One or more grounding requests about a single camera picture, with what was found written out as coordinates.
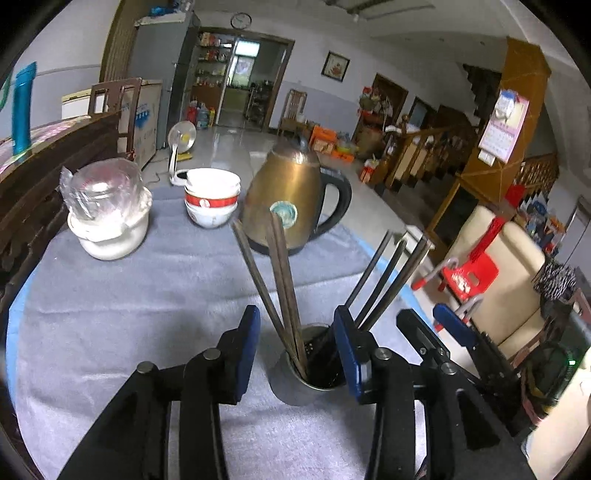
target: picture frame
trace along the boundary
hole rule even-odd
[[[325,77],[342,82],[345,78],[345,73],[347,73],[349,62],[350,60],[346,57],[333,51],[329,51],[321,73]]]

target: refrigerator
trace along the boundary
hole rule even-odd
[[[171,127],[185,120],[199,58],[200,21],[193,11],[182,22],[140,25],[129,60],[128,77],[162,81],[156,148],[167,146]]]

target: gold kettle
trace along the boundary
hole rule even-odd
[[[339,190],[335,211],[318,224],[327,185]],[[265,231],[269,211],[279,215],[291,254],[334,227],[351,203],[351,184],[338,170],[320,166],[318,155],[304,139],[279,141],[268,153],[246,193],[242,224],[251,247],[268,254]]]

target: blue bottle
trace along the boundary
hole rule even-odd
[[[14,81],[12,103],[12,154],[18,155],[31,146],[31,92],[33,79],[37,74],[37,62],[24,67]]]

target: plastic bag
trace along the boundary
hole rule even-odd
[[[61,169],[60,192],[77,220],[121,228],[139,208],[144,185],[138,166],[124,158],[98,161],[74,175]]]

